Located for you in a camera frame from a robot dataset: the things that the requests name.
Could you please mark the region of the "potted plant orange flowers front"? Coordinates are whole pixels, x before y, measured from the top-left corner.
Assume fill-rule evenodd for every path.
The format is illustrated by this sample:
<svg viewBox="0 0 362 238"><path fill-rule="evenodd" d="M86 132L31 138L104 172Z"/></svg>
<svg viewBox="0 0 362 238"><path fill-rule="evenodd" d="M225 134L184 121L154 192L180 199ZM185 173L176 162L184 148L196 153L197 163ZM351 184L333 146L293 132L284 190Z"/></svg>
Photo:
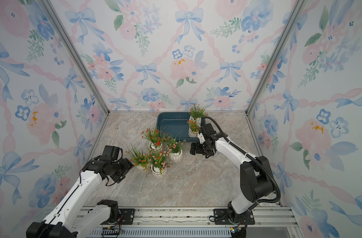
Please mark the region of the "potted plant orange flowers front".
<svg viewBox="0 0 362 238"><path fill-rule="evenodd" d="M200 130L200 125L193 120L188 121L189 131L188 135L190 138L197 138Z"/></svg>

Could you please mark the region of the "potted plant orange flowers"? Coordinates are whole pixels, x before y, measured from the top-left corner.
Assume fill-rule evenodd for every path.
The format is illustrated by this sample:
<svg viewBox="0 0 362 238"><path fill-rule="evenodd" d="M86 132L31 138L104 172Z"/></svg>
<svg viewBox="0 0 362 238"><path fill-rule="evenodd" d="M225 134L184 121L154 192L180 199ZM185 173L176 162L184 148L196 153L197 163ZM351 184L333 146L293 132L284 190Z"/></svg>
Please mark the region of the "potted plant orange flowers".
<svg viewBox="0 0 362 238"><path fill-rule="evenodd" d="M195 122L197 125L200 126L202 118L208 116L208 113L205 110L206 109L204 107L194 104L189 111L189 120Z"/></svg>
<svg viewBox="0 0 362 238"><path fill-rule="evenodd" d="M200 130L200 125L193 120L188 121L189 131L188 135L190 138L197 138Z"/></svg>

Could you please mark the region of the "potted plant red flowers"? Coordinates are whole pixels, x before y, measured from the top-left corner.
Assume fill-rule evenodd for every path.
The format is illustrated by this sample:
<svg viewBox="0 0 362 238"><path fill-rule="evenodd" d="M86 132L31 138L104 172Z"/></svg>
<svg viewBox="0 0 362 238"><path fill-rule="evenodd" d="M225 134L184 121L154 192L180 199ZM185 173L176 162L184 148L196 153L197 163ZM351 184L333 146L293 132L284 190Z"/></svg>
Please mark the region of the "potted plant red flowers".
<svg viewBox="0 0 362 238"><path fill-rule="evenodd" d="M133 165L138 168L139 170L146 172L149 167L149 159L148 154L149 151L143 151L137 149L135 146L131 145L127 148L126 153L129 156L130 161L133 163Z"/></svg>
<svg viewBox="0 0 362 238"><path fill-rule="evenodd" d="M143 131L142 138L149 141L148 148L152 151L162 151L163 150L163 135L158 129L148 128L146 131Z"/></svg>

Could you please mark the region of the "potted plant pink flowers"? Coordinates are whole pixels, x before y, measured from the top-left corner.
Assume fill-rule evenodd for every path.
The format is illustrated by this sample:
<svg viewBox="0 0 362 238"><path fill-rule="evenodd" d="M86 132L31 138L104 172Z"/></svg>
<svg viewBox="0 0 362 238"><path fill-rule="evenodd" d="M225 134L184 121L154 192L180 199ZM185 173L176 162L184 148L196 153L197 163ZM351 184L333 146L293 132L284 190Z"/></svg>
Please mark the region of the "potted plant pink flowers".
<svg viewBox="0 0 362 238"><path fill-rule="evenodd" d="M179 163L183 158L183 146L185 144L185 140L176 140L172 136L168 136L165 138L165 142L167 145L167 151L169 152L169 156L171 162Z"/></svg>
<svg viewBox="0 0 362 238"><path fill-rule="evenodd" d="M172 162L168 157L169 154L167 152L149 151L147 158L151 172L156 179L163 179L167 174L167 169L172 167Z"/></svg>

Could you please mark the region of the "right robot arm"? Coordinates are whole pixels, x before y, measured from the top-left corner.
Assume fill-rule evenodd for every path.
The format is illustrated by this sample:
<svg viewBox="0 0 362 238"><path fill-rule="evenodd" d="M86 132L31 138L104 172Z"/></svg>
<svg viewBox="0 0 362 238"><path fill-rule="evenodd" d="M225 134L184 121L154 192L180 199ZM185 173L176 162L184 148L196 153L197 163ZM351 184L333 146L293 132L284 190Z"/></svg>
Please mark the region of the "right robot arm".
<svg viewBox="0 0 362 238"><path fill-rule="evenodd" d="M238 224L244 222L259 204L278 202L280 189L266 157L250 154L235 144L221 128L218 130L210 123L202 123L197 134L199 142L192 143L191 154L201 154L207 159L219 152L238 167L241 192L227 207L227 218Z"/></svg>

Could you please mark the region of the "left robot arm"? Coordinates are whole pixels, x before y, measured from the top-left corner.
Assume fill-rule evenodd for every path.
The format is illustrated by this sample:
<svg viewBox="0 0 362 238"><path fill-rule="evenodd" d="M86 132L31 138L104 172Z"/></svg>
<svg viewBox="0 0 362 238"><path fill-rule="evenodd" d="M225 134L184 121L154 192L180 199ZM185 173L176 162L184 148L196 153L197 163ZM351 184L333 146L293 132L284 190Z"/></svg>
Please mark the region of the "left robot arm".
<svg viewBox="0 0 362 238"><path fill-rule="evenodd" d="M133 168L127 158L113 160L98 156L85 164L79 178L64 199L42 222L32 223L27 231L28 238L85 238L104 222L118 224L123 215L118 202L104 199L80 220L76 217L93 190L103 180L112 179L120 183Z"/></svg>

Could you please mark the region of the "teal plastic storage box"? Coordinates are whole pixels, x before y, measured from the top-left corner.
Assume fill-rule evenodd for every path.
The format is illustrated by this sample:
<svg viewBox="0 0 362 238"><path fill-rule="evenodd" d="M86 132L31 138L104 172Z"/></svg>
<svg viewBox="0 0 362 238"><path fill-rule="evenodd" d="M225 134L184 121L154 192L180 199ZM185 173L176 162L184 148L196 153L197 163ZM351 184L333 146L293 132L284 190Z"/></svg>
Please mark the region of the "teal plastic storage box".
<svg viewBox="0 0 362 238"><path fill-rule="evenodd" d="M199 143L199 137L189 136L189 120L188 112L163 112L158 115L156 128L176 140Z"/></svg>

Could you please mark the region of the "potted plant pink flowers front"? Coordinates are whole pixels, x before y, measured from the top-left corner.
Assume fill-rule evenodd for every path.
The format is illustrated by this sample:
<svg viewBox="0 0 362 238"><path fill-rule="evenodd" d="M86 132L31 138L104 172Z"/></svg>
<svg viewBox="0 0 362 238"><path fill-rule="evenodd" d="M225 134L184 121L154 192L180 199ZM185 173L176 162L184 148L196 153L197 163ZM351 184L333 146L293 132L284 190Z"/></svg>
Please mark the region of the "potted plant pink flowers front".
<svg viewBox="0 0 362 238"><path fill-rule="evenodd" d="M167 152L149 151L147 158L151 172L156 179L163 179L167 174L167 169L172 167L172 162L168 157L169 154Z"/></svg>

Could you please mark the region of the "potted plant red flowers back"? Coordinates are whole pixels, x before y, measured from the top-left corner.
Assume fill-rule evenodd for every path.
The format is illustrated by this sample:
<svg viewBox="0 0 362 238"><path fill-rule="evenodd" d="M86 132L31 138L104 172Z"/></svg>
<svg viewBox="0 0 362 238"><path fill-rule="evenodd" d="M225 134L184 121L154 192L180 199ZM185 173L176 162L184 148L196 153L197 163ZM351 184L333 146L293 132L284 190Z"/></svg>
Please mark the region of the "potted plant red flowers back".
<svg viewBox="0 0 362 238"><path fill-rule="evenodd" d="M152 151L162 151L163 150L163 135L158 129L148 128L146 131L143 131L142 138L149 141L148 148Z"/></svg>

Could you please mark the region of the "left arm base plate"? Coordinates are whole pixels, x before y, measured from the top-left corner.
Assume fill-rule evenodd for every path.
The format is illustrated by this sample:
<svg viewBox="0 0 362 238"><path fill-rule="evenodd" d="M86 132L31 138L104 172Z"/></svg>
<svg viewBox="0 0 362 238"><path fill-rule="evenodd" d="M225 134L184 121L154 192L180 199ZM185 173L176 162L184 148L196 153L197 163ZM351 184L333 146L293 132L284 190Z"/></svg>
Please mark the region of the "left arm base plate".
<svg viewBox="0 0 362 238"><path fill-rule="evenodd" d="M119 208L117 211L112 211L110 218L104 221L102 225L132 225L134 215L135 209Z"/></svg>

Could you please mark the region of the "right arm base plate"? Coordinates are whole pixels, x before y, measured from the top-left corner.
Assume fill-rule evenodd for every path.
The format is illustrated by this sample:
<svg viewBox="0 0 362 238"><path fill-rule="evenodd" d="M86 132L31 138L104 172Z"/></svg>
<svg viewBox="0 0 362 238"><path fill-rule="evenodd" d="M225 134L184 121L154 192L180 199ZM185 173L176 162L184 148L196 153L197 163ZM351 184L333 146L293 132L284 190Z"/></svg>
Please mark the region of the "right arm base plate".
<svg viewBox="0 0 362 238"><path fill-rule="evenodd" d="M213 215L209 216L209 221L215 225L254 225L254 215L252 211L246 211L242 214L235 213L234 210L214 209Z"/></svg>

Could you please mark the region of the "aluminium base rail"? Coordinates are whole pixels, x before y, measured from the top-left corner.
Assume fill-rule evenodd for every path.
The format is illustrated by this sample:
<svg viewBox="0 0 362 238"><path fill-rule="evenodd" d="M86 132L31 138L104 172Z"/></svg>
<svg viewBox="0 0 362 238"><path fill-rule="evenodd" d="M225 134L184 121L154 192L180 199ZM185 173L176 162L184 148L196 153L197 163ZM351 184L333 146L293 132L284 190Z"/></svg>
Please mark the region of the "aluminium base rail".
<svg viewBox="0 0 362 238"><path fill-rule="evenodd" d="M80 220L94 207L83 207ZM301 238L289 207L257 207L254 225L215 225L213 210L225 207L119 207L135 209L132 225L99 225L86 238Z"/></svg>

